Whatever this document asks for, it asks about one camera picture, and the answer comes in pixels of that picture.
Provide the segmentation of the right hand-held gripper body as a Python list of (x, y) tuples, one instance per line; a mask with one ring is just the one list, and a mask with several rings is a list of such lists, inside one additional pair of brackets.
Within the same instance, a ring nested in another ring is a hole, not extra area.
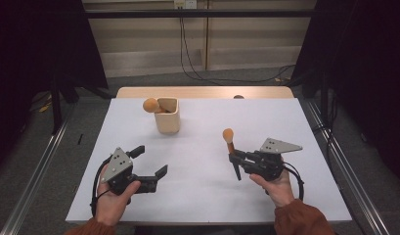
[(294, 166), (284, 162), (282, 154), (301, 151), (302, 149), (303, 147), (299, 145), (267, 138), (258, 151), (244, 154), (242, 168), (245, 173), (260, 175), (266, 181), (279, 178), (285, 169), (300, 181), (300, 174)]

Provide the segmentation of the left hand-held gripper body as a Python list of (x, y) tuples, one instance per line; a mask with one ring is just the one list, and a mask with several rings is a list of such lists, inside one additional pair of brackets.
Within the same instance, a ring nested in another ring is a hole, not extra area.
[(133, 173), (133, 159), (126, 155), (127, 152), (117, 147), (108, 160), (108, 167), (102, 174), (102, 183), (108, 183), (115, 195), (121, 195), (133, 181), (141, 182), (136, 191), (141, 193), (154, 193), (158, 180), (156, 176), (138, 176)]

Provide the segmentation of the small makeup brush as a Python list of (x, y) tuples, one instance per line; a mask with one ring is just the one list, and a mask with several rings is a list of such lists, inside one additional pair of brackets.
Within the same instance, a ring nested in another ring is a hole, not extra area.
[(234, 162), (234, 158), (233, 158), (233, 156), (235, 154), (235, 147), (234, 147), (234, 143), (233, 143), (234, 131), (231, 128), (226, 128), (223, 130), (222, 136), (227, 144), (227, 148), (229, 151), (229, 160), (233, 165), (233, 168), (234, 168), (234, 171), (236, 173), (238, 180), (241, 180), (242, 178), (241, 178), (241, 174), (240, 174), (239, 165)]

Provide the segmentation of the beige square cup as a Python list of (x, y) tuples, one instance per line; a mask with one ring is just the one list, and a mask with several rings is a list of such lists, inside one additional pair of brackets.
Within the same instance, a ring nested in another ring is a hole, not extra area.
[(156, 113), (156, 127), (162, 134), (174, 134), (180, 130), (180, 110), (177, 98), (162, 97), (157, 99), (164, 112)]

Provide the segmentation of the large makeup brush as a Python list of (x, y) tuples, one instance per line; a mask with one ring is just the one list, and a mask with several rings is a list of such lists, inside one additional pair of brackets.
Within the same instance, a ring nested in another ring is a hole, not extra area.
[(155, 113), (155, 114), (169, 113), (169, 110), (162, 107), (156, 98), (148, 98), (143, 103), (143, 109), (148, 113)]

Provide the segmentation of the person's right hand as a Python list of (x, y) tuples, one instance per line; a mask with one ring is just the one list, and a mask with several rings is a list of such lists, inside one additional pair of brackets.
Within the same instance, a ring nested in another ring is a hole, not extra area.
[(249, 178), (266, 190), (277, 208), (282, 208), (294, 201), (289, 173), (284, 169), (279, 178), (266, 181), (262, 176), (251, 174)]

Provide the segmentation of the person's left hand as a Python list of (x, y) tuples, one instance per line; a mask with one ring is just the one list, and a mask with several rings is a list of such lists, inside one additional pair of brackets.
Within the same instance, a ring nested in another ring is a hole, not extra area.
[(95, 219), (106, 226), (116, 226), (125, 212), (128, 201), (140, 186), (140, 181), (134, 181), (121, 195), (115, 195), (108, 183), (99, 183)]

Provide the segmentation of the white table mat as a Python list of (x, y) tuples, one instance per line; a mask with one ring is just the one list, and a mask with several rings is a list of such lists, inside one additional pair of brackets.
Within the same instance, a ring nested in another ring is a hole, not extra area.
[(182, 99), (178, 133), (158, 132), (142, 100), (111, 101), (88, 166), (67, 214), (80, 223), (90, 215), (94, 177), (101, 162), (116, 148), (146, 151), (134, 162), (138, 175), (168, 168), (153, 193), (135, 195), (122, 219), (134, 224), (256, 224), (274, 219), (274, 205), (264, 190), (243, 171), (235, 171), (222, 137), (234, 131), (234, 145), (245, 152), (268, 138), (289, 142), (298, 151), (285, 153), (304, 182), (292, 187), (304, 203), (318, 208), (330, 222), (351, 216), (295, 99)]

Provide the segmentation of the wooden table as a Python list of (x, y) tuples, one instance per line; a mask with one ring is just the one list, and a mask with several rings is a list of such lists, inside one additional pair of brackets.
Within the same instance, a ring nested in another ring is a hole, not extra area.
[(121, 87), (117, 98), (216, 98), (231, 99), (280, 99), (293, 98), (285, 86), (155, 86), (155, 87)]

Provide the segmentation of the black metal stand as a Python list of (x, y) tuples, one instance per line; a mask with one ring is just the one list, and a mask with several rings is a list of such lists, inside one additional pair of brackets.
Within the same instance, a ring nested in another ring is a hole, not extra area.
[(53, 134), (56, 134), (62, 125), (63, 117), (60, 104), (60, 90), (57, 83), (57, 77), (55, 75), (51, 81), (51, 96), (53, 106)]

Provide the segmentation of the black curtain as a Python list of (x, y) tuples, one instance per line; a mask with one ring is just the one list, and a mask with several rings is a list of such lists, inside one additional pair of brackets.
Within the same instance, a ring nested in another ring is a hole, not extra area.
[(317, 0), (291, 80), (334, 90), (400, 180), (400, 0)]
[(0, 0), (0, 166), (53, 84), (70, 101), (75, 86), (108, 86), (82, 0)]

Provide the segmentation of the black horizontal bar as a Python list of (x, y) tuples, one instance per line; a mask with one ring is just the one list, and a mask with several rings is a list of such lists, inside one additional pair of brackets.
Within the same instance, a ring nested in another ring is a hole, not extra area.
[(133, 18), (311, 18), (315, 10), (86, 10), (88, 19)]

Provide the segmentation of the aluminium rail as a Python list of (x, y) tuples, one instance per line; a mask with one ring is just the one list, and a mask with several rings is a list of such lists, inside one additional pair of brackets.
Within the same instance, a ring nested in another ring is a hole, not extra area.
[(355, 171), (339, 146), (336, 138), (333, 136), (333, 132), (326, 128), (326, 123), (321, 119), (321, 111), (317, 104), (314, 101), (309, 100), (307, 102), (307, 107), (312, 118), (317, 124), (317, 128), (320, 130), (327, 143), (327, 153), (332, 154), (334, 160), (336, 161), (336, 164), (345, 178), (353, 196), (355, 197), (363, 216), (368, 221), (373, 234), (390, 235), (381, 215), (378, 212), (377, 207), (365, 191)]
[(10, 213), (0, 235), (18, 235), (22, 223), (33, 203), (33, 200), (37, 194), (39, 187), (41, 186), (42, 180), (46, 174), (46, 171), (55, 156), (60, 143), (63, 140), (65, 132), (71, 116), (74, 113), (76, 104), (70, 104), (67, 106), (65, 111), (65, 119), (61, 122), (57, 131), (51, 136), (49, 143), (46, 146), (45, 151), (41, 155), (40, 161), (35, 168), (33, 174), (29, 177), (25, 188), (22, 191), (21, 197), (15, 204), (14, 209)]

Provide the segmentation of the white wall socket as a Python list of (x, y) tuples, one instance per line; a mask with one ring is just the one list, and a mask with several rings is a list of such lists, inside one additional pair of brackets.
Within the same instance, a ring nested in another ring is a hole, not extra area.
[(173, 0), (176, 10), (194, 10), (198, 7), (197, 0)]

